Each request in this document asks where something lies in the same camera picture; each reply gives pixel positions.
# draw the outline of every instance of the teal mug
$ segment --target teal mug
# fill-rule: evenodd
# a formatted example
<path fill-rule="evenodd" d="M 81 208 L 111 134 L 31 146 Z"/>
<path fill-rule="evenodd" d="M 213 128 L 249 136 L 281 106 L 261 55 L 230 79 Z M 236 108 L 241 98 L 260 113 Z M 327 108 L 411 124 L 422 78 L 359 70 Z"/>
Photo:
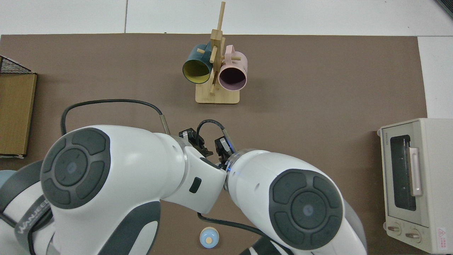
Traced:
<path fill-rule="evenodd" d="M 187 80 L 196 84 L 209 80 L 212 70 L 212 63 L 209 62 L 211 52 L 211 42 L 199 44 L 192 49 L 183 65 L 183 74 Z"/>

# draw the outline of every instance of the oven window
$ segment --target oven window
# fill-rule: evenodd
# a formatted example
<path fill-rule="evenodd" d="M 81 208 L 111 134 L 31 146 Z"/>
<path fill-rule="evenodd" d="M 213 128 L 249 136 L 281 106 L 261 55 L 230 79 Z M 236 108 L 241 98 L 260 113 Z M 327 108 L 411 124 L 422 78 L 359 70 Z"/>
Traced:
<path fill-rule="evenodd" d="M 409 147 L 409 135 L 390 138 L 395 206 L 398 208 L 415 211 L 417 209 L 417 205 L 415 204 L 415 197 L 410 194 L 408 155 Z"/>

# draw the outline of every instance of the wooden mug stand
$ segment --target wooden mug stand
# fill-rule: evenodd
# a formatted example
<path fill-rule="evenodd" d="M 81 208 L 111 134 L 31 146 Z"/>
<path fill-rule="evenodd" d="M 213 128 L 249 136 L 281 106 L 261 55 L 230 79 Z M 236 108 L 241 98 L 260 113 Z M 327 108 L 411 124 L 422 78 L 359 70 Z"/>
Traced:
<path fill-rule="evenodd" d="M 223 13 L 225 11 L 225 2 L 220 7 L 219 22 L 217 29 L 211 32 L 211 59 L 212 63 L 211 76 L 209 80 L 202 84 L 196 84 L 195 101 L 197 103 L 216 103 L 216 104 L 236 104 L 239 102 L 239 90 L 230 91 L 224 89 L 218 82 L 218 74 L 222 66 L 223 48 L 225 47 L 225 37 L 222 32 Z"/>

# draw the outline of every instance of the round blue object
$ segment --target round blue object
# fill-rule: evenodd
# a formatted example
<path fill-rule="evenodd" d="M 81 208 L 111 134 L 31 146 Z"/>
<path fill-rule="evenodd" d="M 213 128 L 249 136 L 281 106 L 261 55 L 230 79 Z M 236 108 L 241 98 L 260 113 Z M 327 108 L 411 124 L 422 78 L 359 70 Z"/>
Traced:
<path fill-rule="evenodd" d="M 15 173 L 16 173 L 16 171 L 13 171 L 13 170 L 0 171 L 0 188 L 3 186 L 3 184 L 6 182 L 6 180 L 8 180 Z"/>
<path fill-rule="evenodd" d="M 201 231 L 200 243 L 205 248 L 214 248 L 219 243 L 219 232 L 213 227 L 207 227 Z"/>

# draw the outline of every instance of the warning label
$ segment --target warning label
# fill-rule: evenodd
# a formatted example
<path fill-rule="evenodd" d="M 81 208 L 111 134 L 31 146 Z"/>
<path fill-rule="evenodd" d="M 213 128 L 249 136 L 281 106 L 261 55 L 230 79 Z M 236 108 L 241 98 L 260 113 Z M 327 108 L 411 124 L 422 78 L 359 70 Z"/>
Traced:
<path fill-rule="evenodd" d="M 439 250 L 447 249 L 447 230 L 445 228 L 437 228 L 437 244 Z"/>

